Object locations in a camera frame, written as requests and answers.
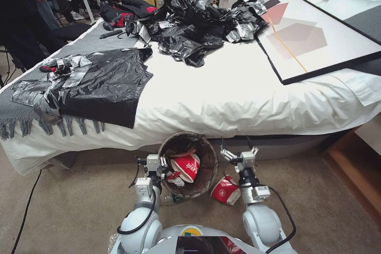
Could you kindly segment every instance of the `gray blanket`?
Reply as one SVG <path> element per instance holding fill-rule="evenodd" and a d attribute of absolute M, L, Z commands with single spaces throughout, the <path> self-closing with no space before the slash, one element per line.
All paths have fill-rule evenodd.
<path fill-rule="evenodd" d="M 131 48 L 135 45 L 137 38 L 126 34 L 122 35 L 122 39 L 118 39 L 117 36 L 109 37 L 106 39 L 99 39 L 99 36 L 107 33 L 102 24 L 97 25 L 91 32 L 85 35 L 84 38 L 79 39 L 73 45 L 64 46 L 61 51 L 54 56 L 54 58 L 61 58 L 68 55 L 76 54 L 88 54 L 92 52 L 99 52 L 103 50 L 112 50 L 116 48 Z M 34 69 L 30 73 L 24 75 L 22 80 L 40 79 L 44 75 L 38 68 Z M 33 108 L 27 105 L 14 103 L 11 101 L 14 90 L 12 87 L 8 87 L 0 94 L 0 139 L 6 140 L 14 137 L 15 125 L 18 121 L 23 136 L 29 135 L 32 130 L 32 121 L 37 120 L 39 126 L 45 131 L 47 135 L 53 134 L 52 126 L 39 117 Z M 87 130 L 84 124 L 83 118 L 63 116 L 57 126 L 59 127 L 62 136 L 67 134 L 72 135 L 72 122 L 76 121 L 83 134 L 87 134 Z M 100 130 L 104 131 L 104 123 L 99 126 L 97 121 L 94 122 L 94 129 L 98 133 Z"/>

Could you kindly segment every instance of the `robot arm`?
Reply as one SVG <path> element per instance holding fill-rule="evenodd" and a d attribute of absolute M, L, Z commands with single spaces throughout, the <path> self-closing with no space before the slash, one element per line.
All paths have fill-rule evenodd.
<path fill-rule="evenodd" d="M 245 230 L 250 236 L 253 246 L 263 252 L 270 250 L 273 251 L 272 253 L 297 254 L 288 241 L 294 235 L 294 231 L 289 237 L 286 237 L 278 215 L 262 203 L 270 197 L 271 193 L 269 187 L 261 185 L 255 176 L 254 166 L 257 152 L 258 148 L 254 147 L 251 148 L 251 151 L 242 152 L 236 156 L 223 147 L 222 141 L 222 156 L 228 162 L 235 164 L 235 169 L 239 173 L 239 188 L 246 205 L 246 211 L 242 216 Z"/>
<path fill-rule="evenodd" d="M 144 165 L 145 177 L 135 183 L 136 203 L 117 229 L 119 236 L 111 254 L 144 253 L 158 242 L 162 231 L 158 211 L 160 209 L 161 179 L 167 169 L 165 158 L 149 155 L 146 160 L 137 159 Z"/>

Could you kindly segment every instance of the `microphone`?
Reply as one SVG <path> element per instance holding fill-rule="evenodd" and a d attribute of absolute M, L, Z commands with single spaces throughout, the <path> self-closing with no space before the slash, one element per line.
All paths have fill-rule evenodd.
<path fill-rule="evenodd" d="M 106 34 L 103 34 L 101 35 L 99 38 L 108 38 L 108 37 L 111 37 L 111 36 L 115 36 L 117 34 L 120 34 L 122 33 L 123 31 L 122 30 L 115 30 L 115 31 L 112 31 L 110 33 L 106 33 Z"/>

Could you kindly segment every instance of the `plastic bottle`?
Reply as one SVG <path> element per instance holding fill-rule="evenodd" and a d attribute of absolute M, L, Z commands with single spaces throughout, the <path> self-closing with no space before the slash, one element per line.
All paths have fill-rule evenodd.
<path fill-rule="evenodd" d="M 183 196 L 178 196 L 177 194 L 169 194 L 167 196 L 161 197 L 161 205 L 164 205 L 164 206 L 172 205 L 184 199 L 185 197 Z"/>

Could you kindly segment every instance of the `trash can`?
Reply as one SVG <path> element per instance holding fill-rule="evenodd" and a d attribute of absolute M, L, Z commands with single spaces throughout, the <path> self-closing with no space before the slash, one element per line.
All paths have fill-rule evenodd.
<path fill-rule="evenodd" d="M 160 146 L 159 155 L 168 158 L 167 163 L 171 171 L 171 154 L 185 153 L 196 149 L 195 154 L 200 159 L 200 168 L 193 183 L 185 182 L 185 186 L 178 187 L 173 183 L 162 180 L 162 184 L 172 194 L 183 196 L 185 198 L 196 198 L 206 193 L 217 177 L 218 172 L 218 157 L 212 145 L 204 137 L 193 132 L 178 132 L 166 139 Z"/>

